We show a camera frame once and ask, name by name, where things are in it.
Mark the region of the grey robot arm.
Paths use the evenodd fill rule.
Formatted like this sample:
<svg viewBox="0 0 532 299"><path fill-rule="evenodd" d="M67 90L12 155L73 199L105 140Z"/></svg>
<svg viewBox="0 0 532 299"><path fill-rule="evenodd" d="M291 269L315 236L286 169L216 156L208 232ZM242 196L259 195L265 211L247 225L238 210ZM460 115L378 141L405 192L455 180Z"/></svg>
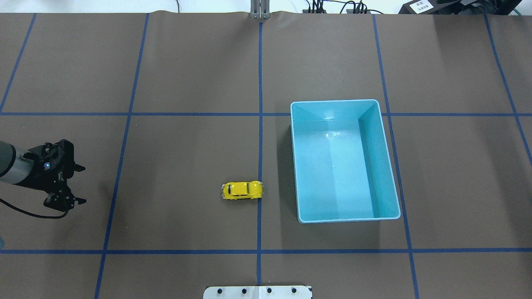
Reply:
<svg viewBox="0 0 532 299"><path fill-rule="evenodd" d="M2 182L46 194L43 205L67 213L86 199L75 196L68 180L86 168L76 163L74 144L66 139L24 149L1 142L0 178Z"/></svg>

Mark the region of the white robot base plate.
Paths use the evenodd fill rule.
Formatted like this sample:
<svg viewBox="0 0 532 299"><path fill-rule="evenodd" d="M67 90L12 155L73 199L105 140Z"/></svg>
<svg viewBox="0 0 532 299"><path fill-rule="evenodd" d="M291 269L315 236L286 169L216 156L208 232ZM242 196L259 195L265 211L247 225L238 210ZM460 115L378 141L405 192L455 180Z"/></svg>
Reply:
<svg viewBox="0 0 532 299"><path fill-rule="evenodd" d="M311 286L213 286L205 289L204 299L312 299Z"/></svg>

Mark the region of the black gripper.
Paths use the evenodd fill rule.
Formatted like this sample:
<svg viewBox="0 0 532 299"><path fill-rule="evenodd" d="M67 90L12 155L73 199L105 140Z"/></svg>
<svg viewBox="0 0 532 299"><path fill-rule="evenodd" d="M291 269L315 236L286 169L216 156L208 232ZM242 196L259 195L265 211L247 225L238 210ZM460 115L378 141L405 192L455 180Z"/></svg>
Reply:
<svg viewBox="0 0 532 299"><path fill-rule="evenodd" d="M75 172L86 168L74 160L74 144L66 139L56 143L45 143L31 148L20 155L23 161L30 162L32 168L20 186L45 191L44 206L51 209L72 209L87 203L87 199L76 197L68 186L68 179Z"/></svg>

